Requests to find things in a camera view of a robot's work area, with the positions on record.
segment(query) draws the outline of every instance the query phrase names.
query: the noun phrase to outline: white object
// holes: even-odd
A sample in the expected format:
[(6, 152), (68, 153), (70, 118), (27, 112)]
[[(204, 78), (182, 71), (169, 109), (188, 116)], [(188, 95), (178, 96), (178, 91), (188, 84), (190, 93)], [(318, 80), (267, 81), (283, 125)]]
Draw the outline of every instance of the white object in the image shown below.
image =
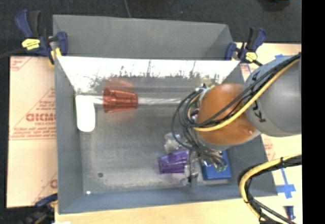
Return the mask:
[(92, 96), (76, 95), (77, 127), (80, 131), (91, 132), (95, 129), (96, 113)]

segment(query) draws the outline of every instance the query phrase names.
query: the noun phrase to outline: purple object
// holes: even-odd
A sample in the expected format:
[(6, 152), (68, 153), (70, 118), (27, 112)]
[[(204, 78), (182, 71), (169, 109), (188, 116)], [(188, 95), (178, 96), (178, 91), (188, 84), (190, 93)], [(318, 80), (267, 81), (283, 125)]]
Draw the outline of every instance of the purple object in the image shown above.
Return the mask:
[(294, 207), (293, 206), (284, 206), (286, 215), (288, 219), (294, 220), (296, 217), (294, 216)]
[(160, 173), (184, 173), (188, 151), (177, 150), (158, 158)]

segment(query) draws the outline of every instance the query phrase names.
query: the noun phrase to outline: red cup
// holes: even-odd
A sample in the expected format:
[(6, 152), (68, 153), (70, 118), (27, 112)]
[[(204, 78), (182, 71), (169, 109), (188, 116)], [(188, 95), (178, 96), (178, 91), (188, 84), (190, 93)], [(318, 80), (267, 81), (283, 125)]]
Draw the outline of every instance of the red cup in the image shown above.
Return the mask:
[(105, 88), (103, 106), (105, 113), (135, 109), (138, 106), (138, 96), (127, 91)]

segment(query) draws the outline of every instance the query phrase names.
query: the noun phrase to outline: black carpet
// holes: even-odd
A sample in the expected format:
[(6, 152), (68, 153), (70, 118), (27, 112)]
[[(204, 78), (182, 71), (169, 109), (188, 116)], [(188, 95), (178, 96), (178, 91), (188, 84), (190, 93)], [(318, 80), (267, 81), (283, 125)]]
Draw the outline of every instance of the black carpet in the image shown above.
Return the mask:
[[(136, 18), (227, 24), (237, 42), (247, 41), (250, 27), (262, 27), (267, 33), (267, 42), (302, 41), (302, 0), (127, 0), (127, 3), (131, 16)], [(49, 34), (53, 14), (128, 17), (123, 0), (0, 0), (0, 54), (20, 47), (22, 34), (14, 23), (14, 16), (24, 9), (41, 10)], [(0, 223), (16, 223), (34, 211), (32, 208), (5, 209), (8, 64), (8, 59), (0, 60)]]

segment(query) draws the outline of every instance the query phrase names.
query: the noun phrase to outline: clamp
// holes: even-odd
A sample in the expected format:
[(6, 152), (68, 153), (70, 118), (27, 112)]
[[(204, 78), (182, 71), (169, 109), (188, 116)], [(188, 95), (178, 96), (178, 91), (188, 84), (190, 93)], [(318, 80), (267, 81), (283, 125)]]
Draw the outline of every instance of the clamp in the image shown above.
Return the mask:
[(237, 48), (237, 44), (234, 42), (229, 43), (226, 52), (225, 60), (231, 60), (235, 52), (237, 58), (242, 63), (255, 63), (259, 66), (262, 64), (257, 61), (256, 50), (266, 39), (266, 32), (262, 28), (250, 28), (247, 44), (242, 43), (241, 48)]
[[(48, 38), (46, 30), (41, 35), (40, 29), (41, 11), (23, 10), (15, 16), (15, 23), (18, 29), (25, 36), (25, 40), (21, 43), (25, 53), (33, 56), (49, 57), (54, 64), (55, 55), (66, 55), (68, 53), (68, 35), (64, 31), (59, 31), (55, 36)], [(60, 48), (52, 49), (50, 43), (58, 42)]]

